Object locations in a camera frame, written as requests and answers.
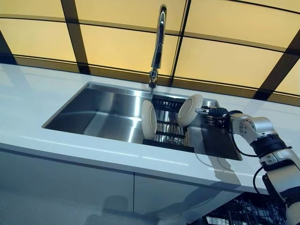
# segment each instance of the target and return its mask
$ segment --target chrome faucet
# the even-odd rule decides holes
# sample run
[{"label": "chrome faucet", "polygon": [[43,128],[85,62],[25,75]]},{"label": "chrome faucet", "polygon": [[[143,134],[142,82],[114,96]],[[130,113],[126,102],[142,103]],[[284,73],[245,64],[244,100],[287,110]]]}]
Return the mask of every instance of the chrome faucet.
[{"label": "chrome faucet", "polygon": [[156,81],[158,78],[158,69],[160,68],[160,64],[161,64],[161,55],[163,52],[163,43],[165,37],[166,16],[167,16],[167,7],[165,5],[161,5],[159,10],[159,15],[158,15],[158,22],[157,22],[157,33],[156,33],[154,55],[151,63],[152,70],[149,72],[150,75],[149,87],[151,87],[152,91],[153,88],[155,88],[156,86]]}]

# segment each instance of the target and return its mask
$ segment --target sink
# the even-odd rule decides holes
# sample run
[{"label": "sink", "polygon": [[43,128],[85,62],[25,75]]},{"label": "sink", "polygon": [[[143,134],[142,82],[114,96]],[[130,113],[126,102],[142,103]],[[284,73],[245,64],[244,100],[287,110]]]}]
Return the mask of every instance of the sink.
[{"label": "sink", "polygon": [[70,133],[142,143],[141,106],[151,94],[87,83],[44,128]]},{"label": "sink", "polygon": [[[164,93],[151,95],[150,92],[138,89],[89,82],[42,127],[241,160],[229,134],[225,130],[206,124],[201,115],[187,127],[178,127],[176,121],[170,119],[176,117],[176,113],[187,98],[188,96],[172,96]],[[144,100],[152,101],[154,104],[157,127],[161,128],[157,130],[154,141],[145,140],[143,136],[141,107]],[[202,106],[219,107],[216,100],[206,98]]]}]

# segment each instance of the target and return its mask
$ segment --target wire basket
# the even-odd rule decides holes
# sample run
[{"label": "wire basket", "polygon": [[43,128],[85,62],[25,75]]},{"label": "wire basket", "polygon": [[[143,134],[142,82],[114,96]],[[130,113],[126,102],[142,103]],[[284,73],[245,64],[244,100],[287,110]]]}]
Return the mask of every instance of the wire basket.
[{"label": "wire basket", "polygon": [[202,218],[209,225],[286,225],[285,207],[268,195],[243,193]]},{"label": "wire basket", "polygon": [[187,127],[180,127],[176,118],[184,99],[154,95],[152,103],[157,117],[154,141],[144,139],[143,144],[194,152],[190,146]]}]

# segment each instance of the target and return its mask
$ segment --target black cable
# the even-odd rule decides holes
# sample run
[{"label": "black cable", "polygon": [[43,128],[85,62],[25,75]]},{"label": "black cable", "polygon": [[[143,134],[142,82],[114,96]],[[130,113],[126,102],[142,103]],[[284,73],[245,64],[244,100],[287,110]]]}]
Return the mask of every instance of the black cable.
[{"label": "black cable", "polygon": [[271,204],[274,204],[274,205],[280,205],[280,203],[275,202],[275,201],[273,201],[272,199],[269,199],[269,198],[265,197],[265,195],[263,195],[262,193],[260,193],[260,192],[258,191],[258,189],[257,189],[257,187],[256,187],[256,184],[255,184],[255,179],[256,179],[258,173],[259,173],[262,169],[263,169],[263,167],[259,168],[259,169],[256,171],[256,173],[254,174],[254,176],[253,176],[253,187],[254,187],[255,191],[256,191],[256,192],[257,192],[257,193],[258,193],[265,201],[268,201],[268,202],[270,202]]},{"label": "black cable", "polygon": [[254,187],[255,191],[256,191],[258,194],[260,194],[260,195],[261,195],[261,193],[258,191],[258,189],[257,189],[257,187],[256,187],[255,179],[256,179],[258,173],[259,173],[262,169],[263,169],[263,167],[259,168],[259,169],[256,171],[256,173],[254,174],[254,176],[253,176],[253,187]]},{"label": "black cable", "polygon": [[234,145],[234,147],[236,148],[236,150],[237,150],[240,154],[242,154],[242,155],[244,155],[244,156],[248,156],[248,157],[257,157],[257,155],[249,155],[249,154],[246,154],[246,153],[242,152],[242,151],[238,148],[238,146],[237,146],[236,143],[235,143],[234,136],[233,136],[233,125],[232,125],[232,123],[231,123],[231,132],[230,132],[230,134],[231,134],[231,139],[232,139],[233,145]]}]

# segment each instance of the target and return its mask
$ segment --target black frame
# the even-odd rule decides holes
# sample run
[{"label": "black frame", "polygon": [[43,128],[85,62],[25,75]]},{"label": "black frame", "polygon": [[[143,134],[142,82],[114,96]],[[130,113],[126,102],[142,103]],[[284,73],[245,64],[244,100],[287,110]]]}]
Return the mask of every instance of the black frame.
[{"label": "black frame", "polygon": [[[271,7],[251,2],[245,2],[241,0],[227,0],[235,1],[243,4],[257,5],[260,7],[272,8],[275,10],[282,10],[289,13],[299,14],[300,12],[291,11],[287,9]],[[66,60],[54,60],[42,57],[32,57],[25,55],[12,54],[0,31],[0,63],[7,63],[13,65],[31,66],[38,68],[48,68],[55,70],[62,70],[68,72],[77,72],[81,74],[89,74],[95,76],[105,76],[116,79],[129,80],[134,82],[148,83],[148,72],[134,71],[129,69],[114,68],[102,65],[89,64],[83,44],[83,37],[81,34],[80,24],[112,27],[125,30],[136,30],[142,32],[156,33],[156,29],[130,26],[123,24],[96,22],[79,20],[75,0],[61,0],[62,9],[65,18],[47,17],[47,16],[30,16],[30,15],[0,15],[1,18],[10,19],[26,19],[26,20],[39,20],[39,21],[52,21],[58,23],[66,23],[70,40],[74,50],[76,62]],[[283,49],[277,46],[263,45],[260,43],[254,43],[249,41],[236,40],[232,38],[216,37],[203,34],[194,34],[185,32],[185,26],[188,19],[188,13],[191,5],[191,0],[186,0],[184,12],[182,15],[182,22],[180,31],[166,30],[167,35],[177,36],[177,46],[175,56],[172,65],[172,71],[170,75],[159,75],[158,85],[170,86],[176,88],[185,88],[190,90],[199,90],[214,92],[218,94],[233,95],[238,97],[253,98],[264,101],[278,102],[287,105],[300,106],[300,95],[294,95],[289,93],[276,92],[275,89],[284,80],[289,71],[293,68],[295,63],[300,58],[300,30],[297,32],[294,39],[291,41],[287,49]],[[180,48],[184,37],[204,39],[209,41],[217,41],[223,43],[230,43],[235,45],[250,46],[255,48],[261,48],[276,52],[283,53],[277,64],[274,66],[268,77],[262,83],[260,88],[246,87],[240,85],[233,85],[227,83],[204,81],[199,79],[190,79],[175,77],[176,66],[178,57],[180,54]]]}]

